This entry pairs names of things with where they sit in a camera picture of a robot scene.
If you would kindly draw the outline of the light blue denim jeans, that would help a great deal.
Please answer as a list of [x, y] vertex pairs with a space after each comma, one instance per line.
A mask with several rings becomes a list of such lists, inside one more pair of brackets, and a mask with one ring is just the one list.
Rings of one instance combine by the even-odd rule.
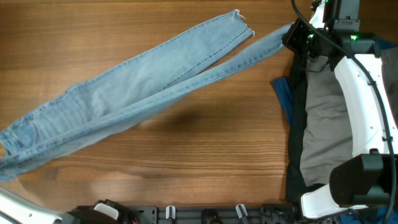
[[284, 25], [223, 62], [254, 35], [234, 10], [71, 86], [1, 131], [1, 181], [129, 129], [190, 92], [271, 57], [288, 30]]

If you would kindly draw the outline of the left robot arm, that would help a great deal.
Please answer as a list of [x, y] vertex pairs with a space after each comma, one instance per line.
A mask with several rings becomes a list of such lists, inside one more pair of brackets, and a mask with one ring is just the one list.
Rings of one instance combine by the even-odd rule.
[[1, 189], [1, 223], [23, 224], [80, 224], [120, 223], [138, 224], [137, 215], [125, 206], [110, 200], [99, 201], [94, 206], [77, 206], [63, 213]]

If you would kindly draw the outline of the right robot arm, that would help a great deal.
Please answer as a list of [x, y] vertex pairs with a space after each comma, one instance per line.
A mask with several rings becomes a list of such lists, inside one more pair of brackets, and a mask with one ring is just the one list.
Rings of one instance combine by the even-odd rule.
[[397, 126], [383, 84], [378, 39], [360, 31], [359, 1], [314, 1], [312, 10], [320, 23], [298, 16], [282, 42], [296, 54], [328, 58], [343, 90], [353, 149], [326, 185], [301, 196], [302, 215], [320, 220], [381, 205], [391, 215], [397, 202]]

